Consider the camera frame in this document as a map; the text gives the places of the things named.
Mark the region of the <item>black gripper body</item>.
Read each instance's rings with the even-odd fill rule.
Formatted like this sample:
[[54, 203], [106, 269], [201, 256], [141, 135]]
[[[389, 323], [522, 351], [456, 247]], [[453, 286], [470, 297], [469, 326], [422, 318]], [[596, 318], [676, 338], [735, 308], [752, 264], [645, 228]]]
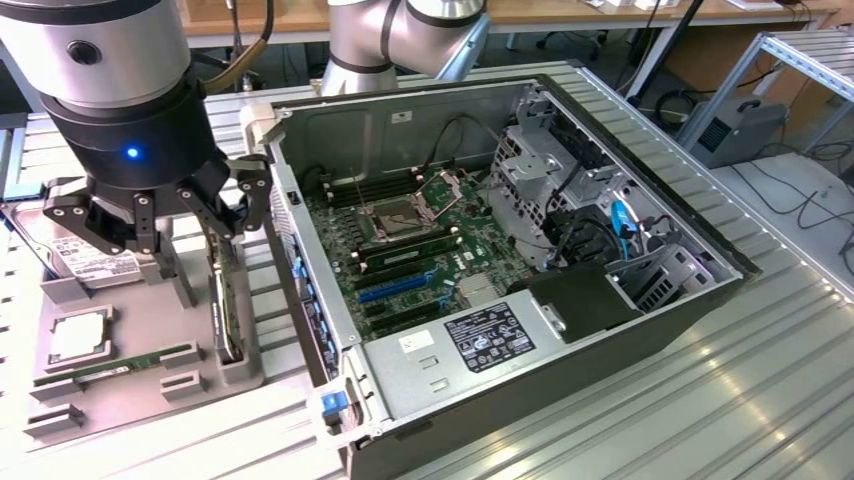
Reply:
[[89, 177], [94, 196], [127, 201], [141, 191], [169, 201], [190, 185], [205, 199], [228, 179], [213, 139], [201, 83], [182, 78], [158, 98], [119, 108], [83, 108], [41, 96]]

